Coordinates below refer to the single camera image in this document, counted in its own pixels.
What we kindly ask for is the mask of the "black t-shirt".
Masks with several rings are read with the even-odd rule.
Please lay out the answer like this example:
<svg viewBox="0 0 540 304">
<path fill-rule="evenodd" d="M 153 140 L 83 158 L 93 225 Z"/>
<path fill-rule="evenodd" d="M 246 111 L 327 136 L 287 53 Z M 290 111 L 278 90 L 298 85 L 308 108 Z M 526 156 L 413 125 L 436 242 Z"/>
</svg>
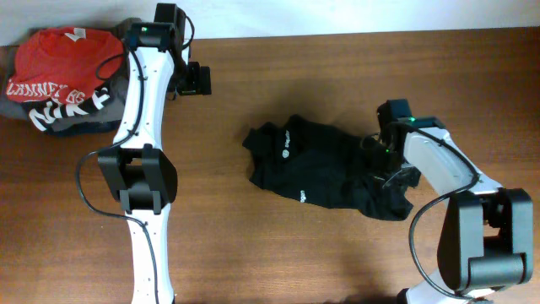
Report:
<svg viewBox="0 0 540 304">
<path fill-rule="evenodd" d="M 406 191 L 417 186 L 419 172 L 401 169 L 373 138 L 295 114 L 283 126 L 251 129 L 242 145 L 254 165 L 250 181 L 281 197 L 384 221 L 403 221 L 413 209 Z"/>
</svg>

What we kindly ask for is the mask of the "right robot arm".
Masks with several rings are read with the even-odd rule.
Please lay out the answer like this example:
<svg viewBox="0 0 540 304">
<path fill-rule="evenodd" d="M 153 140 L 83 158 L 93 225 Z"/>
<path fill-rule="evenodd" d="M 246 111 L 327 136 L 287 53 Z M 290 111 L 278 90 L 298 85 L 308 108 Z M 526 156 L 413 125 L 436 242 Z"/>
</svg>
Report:
<svg viewBox="0 0 540 304">
<path fill-rule="evenodd" d="M 522 188 L 505 188 L 486 176 L 456 146 L 436 117 L 415 117 L 405 99 L 387 100 L 376 110 L 381 188 L 403 190 L 424 177 L 436 191 L 413 217 L 408 245 L 422 276 L 401 290 L 402 304 L 485 303 L 487 297 L 533 275 L 533 201 Z M 415 247 L 420 218 L 437 204 L 445 218 L 437 268 L 427 274 Z"/>
</svg>

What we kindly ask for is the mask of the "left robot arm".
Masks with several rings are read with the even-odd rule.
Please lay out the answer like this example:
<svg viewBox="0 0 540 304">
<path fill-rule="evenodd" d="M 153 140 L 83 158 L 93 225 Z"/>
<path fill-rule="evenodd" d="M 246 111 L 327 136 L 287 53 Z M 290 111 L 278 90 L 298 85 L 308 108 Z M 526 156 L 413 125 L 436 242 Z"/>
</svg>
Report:
<svg viewBox="0 0 540 304">
<path fill-rule="evenodd" d="M 172 303 L 167 228 L 178 175 L 165 156 L 162 121 L 173 95 L 211 95 L 210 68 L 191 61 L 194 25 L 174 3 L 127 31 L 128 88 L 120 127 L 98 165 L 121 205 L 132 244 L 134 303 Z"/>
</svg>

